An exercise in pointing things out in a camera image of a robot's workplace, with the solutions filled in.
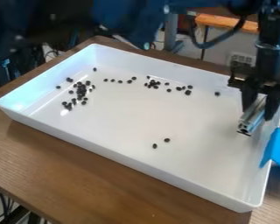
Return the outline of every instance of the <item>background table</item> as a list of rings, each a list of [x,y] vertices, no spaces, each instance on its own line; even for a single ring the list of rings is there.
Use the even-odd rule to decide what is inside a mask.
[[[108,38],[92,38],[0,88],[0,97],[92,43],[186,66],[226,73],[168,52],[141,52]],[[13,122],[0,111],[0,192],[53,223],[276,223],[280,169],[274,168],[264,205],[234,213],[92,152]]]

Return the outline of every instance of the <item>coffee bean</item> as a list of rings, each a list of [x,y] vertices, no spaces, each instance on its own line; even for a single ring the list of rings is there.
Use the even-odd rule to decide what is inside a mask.
[[[191,93],[192,93],[191,90],[186,90],[186,91],[185,91],[185,94],[186,94],[186,95],[190,95]]]

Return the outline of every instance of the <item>white plastic tray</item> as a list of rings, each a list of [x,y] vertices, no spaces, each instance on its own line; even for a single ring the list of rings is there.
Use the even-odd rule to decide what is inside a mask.
[[[161,88],[145,87],[147,75]],[[127,84],[132,76],[137,80]],[[96,85],[87,105],[70,112],[61,106],[73,98],[66,77]],[[240,91],[227,83],[217,73],[90,45],[2,97],[0,108],[18,122],[243,213],[263,202],[271,163],[259,164],[280,109],[252,137],[238,134]],[[190,96],[175,90],[184,85],[193,86]]]

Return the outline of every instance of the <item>wire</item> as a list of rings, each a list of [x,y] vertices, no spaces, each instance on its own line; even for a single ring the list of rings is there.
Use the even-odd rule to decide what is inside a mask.
[[[0,193],[0,200],[3,207],[3,216],[6,218],[8,216],[8,210],[7,210],[5,198],[1,193]]]
[[[208,49],[208,48],[211,48],[211,47],[219,44],[220,42],[232,37],[235,33],[237,33],[245,25],[247,17],[242,16],[233,30],[227,31],[227,32],[223,33],[222,35],[220,35],[219,37],[214,38],[206,43],[197,42],[197,39],[195,36],[195,30],[193,29],[193,26],[192,26],[192,22],[195,18],[193,18],[192,16],[190,16],[189,18],[190,18],[189,36],[191,38],[191,41],[199,49]]]

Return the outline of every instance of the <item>black bean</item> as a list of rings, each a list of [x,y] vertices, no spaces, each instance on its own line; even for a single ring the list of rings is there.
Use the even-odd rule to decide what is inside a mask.
[[[185,91],[185,94],[186,94],[186,95],[190,95],[191,93],[192,93],[191,90],[186,90],[186,91]]]

